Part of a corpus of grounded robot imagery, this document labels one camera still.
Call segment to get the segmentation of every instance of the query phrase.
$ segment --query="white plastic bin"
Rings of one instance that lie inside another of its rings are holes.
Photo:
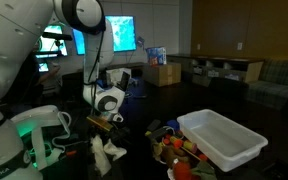
[[[183,134],[224,172],[258,156],[268,144],[263,136],[212,110],[188,113],[177,121]]]

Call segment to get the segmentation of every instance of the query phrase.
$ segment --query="gray couch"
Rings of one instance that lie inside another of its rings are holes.
[[[288,99],[288,60],[266,60],[259,80],[249,84],[246,98],[280,110]]]

